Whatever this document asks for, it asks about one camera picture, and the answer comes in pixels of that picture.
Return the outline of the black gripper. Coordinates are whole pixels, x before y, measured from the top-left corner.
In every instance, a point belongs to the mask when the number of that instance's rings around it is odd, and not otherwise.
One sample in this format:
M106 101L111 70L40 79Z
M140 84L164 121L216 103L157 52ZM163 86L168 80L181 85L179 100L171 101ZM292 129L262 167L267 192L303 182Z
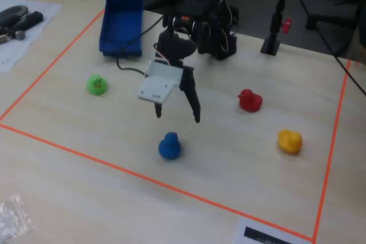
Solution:
M199 123L201 118L201 106L196 92L194 80L194 68L183 66L183 59L192 55L197 49L197 45L189 39L180 38L177 34L169 30L161 32L158 36L157 50L172 66L182 67L183 73L180 83L180 90L183 91L192 108L194 120ZM154 103L157 118L161 117L162 104Z

